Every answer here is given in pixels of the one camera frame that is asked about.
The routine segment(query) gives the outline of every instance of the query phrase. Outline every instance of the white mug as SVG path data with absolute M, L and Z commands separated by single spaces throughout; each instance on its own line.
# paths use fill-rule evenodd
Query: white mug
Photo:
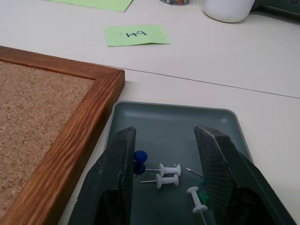
M 242 21 L 249 14 L 255 0 L 206 0 L 204 12 L 209 17 L 227 22 Z

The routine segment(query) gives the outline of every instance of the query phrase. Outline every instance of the white push pin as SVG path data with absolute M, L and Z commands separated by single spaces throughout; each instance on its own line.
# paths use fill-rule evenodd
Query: white push pin
M 140 181 L 139 183 L 150 182 L 156 182 L 156 187 L 158 189 L 160 189 L 163 184 L 175 184 L 175 186 L 179 185 L 179 179 L 177 174 L 174 174 L 174 177 L 161 177 L 159 174 L 156 174 L 156 180 Z
M 206 210 L 208 210 L 207 206 L 206 205 L 202 205 L 201 204 L 201 201 L 197 195 L 197 192 L 199 188 L 198 187 L 190 187 L 187 192 L 189 194 L 192 194 L 192 197 L 193 197 L 193 200 L 194 200 L 194 203 L 195 203 L 195 207 L 193 209 L 193 213 L 194 214 L 198 214 L 198 213 L 201 213 L 201 212 L 204 212 Z
M 159 175 L 163 177 L 165 174 L 176 173 L 179 177 L 181 175 L 181 167 L 177 165 L 176 167 L 164 167 L 161 163 L 159 164 L 159 169 L 146 169 L 146 171 L 158 171 Z

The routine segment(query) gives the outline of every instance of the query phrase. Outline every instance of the jar of beads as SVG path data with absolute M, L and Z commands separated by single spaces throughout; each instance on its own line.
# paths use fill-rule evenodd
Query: jar of beads
M 184 6 L 187 5 L 190 0 L 161 0 L 161 1 L 168 3 L 170 5 Z

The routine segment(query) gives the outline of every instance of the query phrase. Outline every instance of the green paper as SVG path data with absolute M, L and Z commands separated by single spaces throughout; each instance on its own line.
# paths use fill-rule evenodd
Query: green paper
M 49 0 L 72 5 L 125 12 L 132 0 Z
M 164 30 L 158 25 L 107 27 L 105 32 L 108 46 L 169 44 Z

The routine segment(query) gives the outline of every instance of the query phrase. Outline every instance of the blue push pin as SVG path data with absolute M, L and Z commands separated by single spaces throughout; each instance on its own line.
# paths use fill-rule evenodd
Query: blue push pin
M 145 172 L 146 167 L 144 165 L 144 162 L 146 162 L 148 159 L 147 153 L 142 151 L 142 150 L 138 150 L 135 152 L 134 154 L 134 160 L 135 160 L 135 164 L 134 164 L 134 168 L 133 168 L 133 173 L 136 174 L 135 177 L 137 177 L 137 175 L 141 175 Z
M 134 160 L 139 163 L 144 163 L 148 159 L 147 153 L 142 150 L 136 151 L 133 157 Z

